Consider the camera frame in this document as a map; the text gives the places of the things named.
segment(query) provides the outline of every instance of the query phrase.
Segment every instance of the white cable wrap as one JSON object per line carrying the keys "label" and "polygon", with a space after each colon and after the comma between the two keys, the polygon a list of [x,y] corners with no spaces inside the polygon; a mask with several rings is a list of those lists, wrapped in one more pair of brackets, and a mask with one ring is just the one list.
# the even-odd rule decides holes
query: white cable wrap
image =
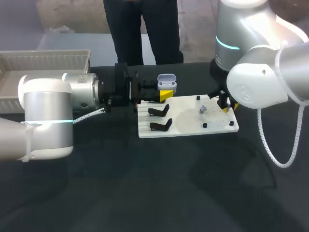
{"label": "white cable wrap", "polygon": [[264,136],[264,132],[263,132],[263,126],[262,126],[262,110],[259,109],[257,110],[257,122],[258,122],[258,127],[259,127],[259,131],[260,131],[260,135],[261,135],[261,139],[263,142],[263,145],[265,147],[266,152],[268,153],[269,157],[271,158],[271,160],[280,168],[288,168],[291,166],[291,164],[293,163],[296,153],[297,153],[297,148],[298,148],[298,141],[299,141],[299,136],[300,136],[300,131],[301,131],[301,125],[303,122],[303,113],[304,113],[304,109],[305,106],[309,105],[309,101],[301,101],[297,98],[297,96],[291,91],[291,89],[288,87],[288,85],[286,84],[281,72],[280,72],[280,55],[284,49],[284,47],[287,45],[286,41],[283,41],[280,50],[278,51],[276,58],[275,58],[275,73],[276,76],[279,78],[282,86],[285,88],[287,94],[289,95],[290,98],[292,98],[297,104],[299,104],[299,110],[298,110],[298,118],[297,118],[297,128],[296,128],[296,135],[295,135],[295,139],[294,139],[294,146],[293,146],[293,151],[291,154],[291,157],[289,159],[289,161],[285,164],[280,163],[275,157],[274,155],[271,153],[265,136]]}
{"label": "white cable wrap", "polygon": [[302,125],[302,121],[303,121],[303,113],[304,113],[304,106],[300,106],[299,110],[298,110],[298,119],[297,119],[297,128],[296,128],[296,135],[295,135],[295,140],[294,140],[294,146],[293,146],[293,151],[291,154],[291,157],[289,159],[289,161],[285,164],[280,163],[278,160],[276,160],[276,158],[274,157],[274,155],[271,153],[265,136],[264,136],[264,132],[263,132],[263,126],[262,126],[262,110],[259,109],[257,110],[257,122],[258,122],[258,126],[259,126],[259,131],[260,131],[260,135],[261,135],[261,139],[263,142],[263,145],[265,147],[266,152],[268,153],[269,157],[271,158],[271,160],[280,168],[288,168],[291,166],[291,164],[293,163],[296,153],[297,153],[297,147],[298,147],[298,141],[299,141],[299,136],[300,136],[300,131],[301,131],[301,125]]}
{"label": "white cable wrap", "polygon": [[89,117],[92,117],[92,116],[94,116],[94,115],[100,115],[100,114],[103,114],[103,113],[105,113],[104,108],[99,109],[99,110],[96,110],[96,111],[94,111],[94,112],[91,112],[91,113],[89,113],[89,114],[87,114],[87,115],[84,115],[84,116],[82,116],[82,117],[79,117],[79,118],[75,119],[75,120],[73,121],[73,124],[78,123],[78,122],[80,122],[80,121],[83,121],[83,120],[85,120],[85,119],[87,119],[87,118],[89,118]]}

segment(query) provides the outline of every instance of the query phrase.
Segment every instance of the black clip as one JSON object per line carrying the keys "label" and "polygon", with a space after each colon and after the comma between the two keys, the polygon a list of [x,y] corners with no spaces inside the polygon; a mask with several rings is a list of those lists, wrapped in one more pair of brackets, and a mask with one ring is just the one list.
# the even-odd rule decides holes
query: black clip
{"label": "black clip", "polygon": [[167,121],[167,123],[165,125],[162,125],[162,124],[159,124],[159,123],[155,123],[155,122],[151,122],[149,124],[150,128],[151,128],[151,131],[165,131],[167,132],[169,130],[169,128],[171,127],[173,123],[173,119],[169,119]]}
{"label": "black clip", "polygon": [[153,108],[148,109],[149,116],[165,117],[165,115],[168,113],[168,111],[169,111],[169,104],[167,104],[164,107],[164,110],[156,110],[156,109],[153,109]]}

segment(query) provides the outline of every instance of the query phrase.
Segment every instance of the gray wall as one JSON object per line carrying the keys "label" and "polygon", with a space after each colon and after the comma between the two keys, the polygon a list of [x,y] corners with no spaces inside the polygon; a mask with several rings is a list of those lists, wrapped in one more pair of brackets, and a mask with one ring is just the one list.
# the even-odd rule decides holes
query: gray wall
{"label": "gray wall", "polygon": [[43,35],[36,0],[0,0],[0,50],[36,49]]}

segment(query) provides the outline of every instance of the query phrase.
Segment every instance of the concrete floor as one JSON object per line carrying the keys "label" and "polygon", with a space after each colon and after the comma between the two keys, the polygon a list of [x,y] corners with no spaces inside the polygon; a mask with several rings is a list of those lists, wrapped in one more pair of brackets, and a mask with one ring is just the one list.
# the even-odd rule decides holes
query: concrete floor
{"label": "concrete floor", "polygon": [[[177,0],[181,50],[185,62],[214,58],[219,0]],[[276,14],[309,34],[308,0],[270,0]],[[103,0],[37,0],[45,29],[68,26],[76,33],[110,33]],[[142,33],[147,33],[144,22]]]}

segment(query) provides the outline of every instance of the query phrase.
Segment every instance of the person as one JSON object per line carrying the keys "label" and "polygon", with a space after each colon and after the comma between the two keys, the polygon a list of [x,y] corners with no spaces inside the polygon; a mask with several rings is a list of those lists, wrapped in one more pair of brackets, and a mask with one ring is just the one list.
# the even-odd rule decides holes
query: person
{"label": "person", "polygon": [[143,65],[141,16],[156,64],[183,63],[177,0],[103,0],[119,63]]}

